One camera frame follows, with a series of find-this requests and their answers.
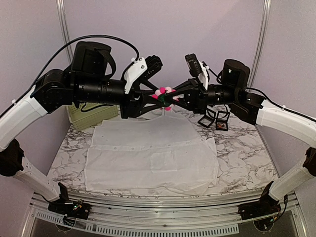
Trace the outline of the pink flower brooch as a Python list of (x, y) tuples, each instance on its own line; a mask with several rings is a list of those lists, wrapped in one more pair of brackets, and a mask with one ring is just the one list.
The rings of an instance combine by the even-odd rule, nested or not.
[(151, 96), (153, 98), (158, 99), (159, 101), (163, 102), (164, 106), (161, 108), (161, 110), (164, 109), (165, 111), (170, 111), (172, 109), (173, 104), (167, 102), (166, 95), (171, 93), (171, 92), (175, 92), (175, 91), (176, 91), (175, 89), (172, 89), (169, 86), (160, 87)]

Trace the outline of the white button shirt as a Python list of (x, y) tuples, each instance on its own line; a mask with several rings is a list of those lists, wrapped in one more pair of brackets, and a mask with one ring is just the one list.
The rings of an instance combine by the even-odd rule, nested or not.
[(95, 127), (84, 169), (88, 191), (200, 196), (217, 183), (213, 138), (181, 114), (149, 120), (105, 120)]

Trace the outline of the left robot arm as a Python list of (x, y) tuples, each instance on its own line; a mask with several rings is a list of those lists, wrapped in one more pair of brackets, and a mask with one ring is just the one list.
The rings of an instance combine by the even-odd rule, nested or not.
[(150, 77), (162, 68), (160, 58), (136, 55), (121, 78), (113, 79), (117, 67), (111, 48), (96, 39), (97, 35), (74, 39), (76, 47), (71, 64), (64, 70), (42, 69), (27, 91), (0, 117), (1, 175), (29, 185), (62, 214), (70, 214), (74, 208), (67, 188), (32, 166), (16, 140), (17, 135), (64, 105), (118, 105), (124, 119), (136, 118), (163, 106), (152, 97), (157, 87), (149, 82)]

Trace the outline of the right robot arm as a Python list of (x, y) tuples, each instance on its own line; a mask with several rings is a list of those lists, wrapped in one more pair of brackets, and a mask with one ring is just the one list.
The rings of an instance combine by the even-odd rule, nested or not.
[(219, 84), (205, 88), (198, 78), (191, 78), (166, 94), (165, 101), (195, 114), (204, 114), (207, 106), (228, 105), (230, 112), (243, 122), (273, 128), (309, 145), (304, 159), (265, 187), (255, 211), (266, 215), (286, 194), (316, 176), (316, 120), (248, 88), (249, 74), (250, 68), (242, 62), (227, 59)]

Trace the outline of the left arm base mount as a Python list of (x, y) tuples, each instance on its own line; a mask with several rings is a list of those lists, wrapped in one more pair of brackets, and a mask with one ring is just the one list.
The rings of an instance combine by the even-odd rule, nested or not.
[(77, 201), (58, 199), (50, 202), (48, 210), (66, 215), (68, 218), (87, 220), (90, 215), (91, 205), (82, 199)]

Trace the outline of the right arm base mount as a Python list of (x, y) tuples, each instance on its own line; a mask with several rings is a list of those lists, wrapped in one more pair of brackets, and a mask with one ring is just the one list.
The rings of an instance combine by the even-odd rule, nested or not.
[(238, 214), (242, 220), (253, 219), (281, 211), (279, 201), (271, 197), (261, 197), (258, 201), (240, 204)]

